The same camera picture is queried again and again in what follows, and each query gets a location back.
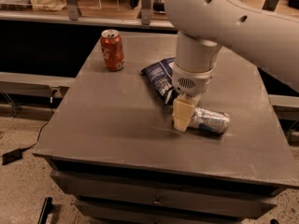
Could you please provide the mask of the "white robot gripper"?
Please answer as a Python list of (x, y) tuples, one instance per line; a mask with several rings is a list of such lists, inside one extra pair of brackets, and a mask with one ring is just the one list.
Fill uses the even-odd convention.
[(173, 102), (172, 118), (174, 128), (185, 132), (191, 121), (200, 97), (214, 76), (215, 65), (212, 63), (175, 63), (172, 85), (180, 95)]

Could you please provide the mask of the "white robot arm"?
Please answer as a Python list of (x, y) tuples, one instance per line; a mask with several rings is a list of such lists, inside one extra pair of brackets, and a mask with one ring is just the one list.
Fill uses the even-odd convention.
[(174, 127), (184, 132), (226, 47), (299, 90), (299, 20), (250, 7), (240, 0), (165, 0), (178, 30), (172, 84)]

